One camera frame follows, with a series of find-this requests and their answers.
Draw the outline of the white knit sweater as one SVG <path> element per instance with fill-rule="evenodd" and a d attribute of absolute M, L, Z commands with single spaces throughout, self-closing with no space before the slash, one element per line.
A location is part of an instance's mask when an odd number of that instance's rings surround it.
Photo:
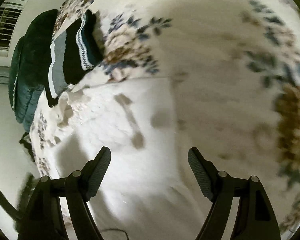
<path fill-rule="evenodd" d="M 66 128 L 55 136 L 59 176 L 81 169 L 106 146 L 110 165 L 88 206 L 104 239 L 195 239 L 204 215 L 185 184 L 171 83 L 135 79 L 65 92 Z"/>

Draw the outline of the dark green quilted pillow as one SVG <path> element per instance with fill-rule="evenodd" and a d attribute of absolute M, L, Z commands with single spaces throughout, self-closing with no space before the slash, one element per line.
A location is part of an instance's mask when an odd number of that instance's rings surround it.
<path fill-rule="evenodd" d="M 15 119 L 30 131 L 39 97 L 47 83 L 51 64 L 50 44 L 58 10 L 39 14 L 14 49 L 8 95 Z"/>

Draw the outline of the black grey striped folded garment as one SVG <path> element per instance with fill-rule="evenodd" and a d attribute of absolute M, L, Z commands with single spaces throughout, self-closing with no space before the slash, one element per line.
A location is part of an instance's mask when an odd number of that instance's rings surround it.
<path fill-rule="evenodd" d="M 75 67 L 69 64 L 74 63 L 79 56 L 76 34 L 80 26 L 81 20 L 76 20 L 51 43 L 51 63 L 45 84 L 45 94 L 51 108 L 57 105 L 59 96 L 71 83 L 69 76 Z"/>

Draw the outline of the dark green patterned folded sweater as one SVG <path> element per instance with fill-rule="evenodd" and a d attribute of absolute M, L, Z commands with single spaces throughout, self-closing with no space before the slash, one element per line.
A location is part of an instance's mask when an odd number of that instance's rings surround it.
<path fill-rule="evenodd" d="M 103 60 L 103 55 L 93 37 L 96 16 L 87 10 L 80 20 L 81 25 L 76 33 L 76 44 L 79 49 L 81 67 L 84 71 L 88 71 Z"/>

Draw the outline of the window blinds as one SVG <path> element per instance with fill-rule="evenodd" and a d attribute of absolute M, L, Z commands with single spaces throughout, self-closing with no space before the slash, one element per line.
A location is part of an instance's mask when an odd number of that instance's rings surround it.
<path fill-rule="evenodd" d="M 0 6 L 0 50 L 8 51 L 24 3 L 22 0 L 5 0 Z"/>

